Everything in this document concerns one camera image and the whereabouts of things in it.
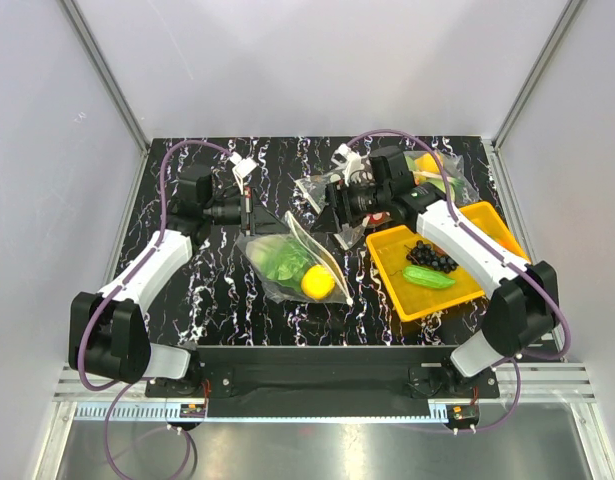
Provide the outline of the yellow fake lemon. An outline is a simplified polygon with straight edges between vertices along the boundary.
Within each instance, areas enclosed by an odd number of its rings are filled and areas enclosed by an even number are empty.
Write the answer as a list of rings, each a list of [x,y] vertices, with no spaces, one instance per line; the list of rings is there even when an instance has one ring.
[[[333,275],[323,265],[310,267],[301,279],[304,295],[315,301],[327,298],[336,286]]]

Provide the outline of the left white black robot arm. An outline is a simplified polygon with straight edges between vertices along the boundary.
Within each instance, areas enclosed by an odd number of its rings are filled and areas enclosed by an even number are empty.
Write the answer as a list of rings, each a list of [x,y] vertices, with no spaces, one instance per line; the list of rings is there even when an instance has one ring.
[[[203,372],[193,364],[191,351],[152,343],[145,318],[157,295],[192,259],[212,228],[224,225],[237,226],[246,236],[288,231],[244,182],[219,190],[208,167],[184,170],[164,223],[144,250],[110,283],[95,293],[81,292],[72,301],[68,363],[85,388],[105,390],[143,379],[167,379],[183,396],[201,388]],[[96,386],[90,375],[107,381]]]

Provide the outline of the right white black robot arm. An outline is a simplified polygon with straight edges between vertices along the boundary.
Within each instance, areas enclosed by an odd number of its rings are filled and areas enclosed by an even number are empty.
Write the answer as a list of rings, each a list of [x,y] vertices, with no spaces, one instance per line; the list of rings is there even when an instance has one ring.
[[[489,300],[480,330],[451,353],[441,371],[447,393],[467,394],[483,370],[564,326],[554,268],[545,261],[531,264],[495,242],[455,207],[448,189],[417,184],[402,150],[384,147],[361,157],[342,144],[335,154],[342,177],[326,186],[314,231],[340,232],[371,214],[388,213],[446,252]]]

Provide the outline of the clear zip bag with lemon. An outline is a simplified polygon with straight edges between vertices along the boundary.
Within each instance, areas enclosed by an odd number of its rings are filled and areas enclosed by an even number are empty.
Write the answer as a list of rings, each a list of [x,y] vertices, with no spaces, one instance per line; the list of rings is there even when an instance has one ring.
[[[276,302],[353,303],[334,256],[287,211],[283,233],[242,234],[236,246],[251,264],[265,296]]]

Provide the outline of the green fake bok choy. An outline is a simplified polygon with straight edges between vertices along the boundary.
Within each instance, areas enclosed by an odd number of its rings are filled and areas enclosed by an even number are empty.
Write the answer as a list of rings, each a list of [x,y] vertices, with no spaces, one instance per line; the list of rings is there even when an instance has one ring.
[[[315,265],[303,245],[285,235],[255,238],[247,244],[245,254],[264,279],[297,291],[303,275]]]

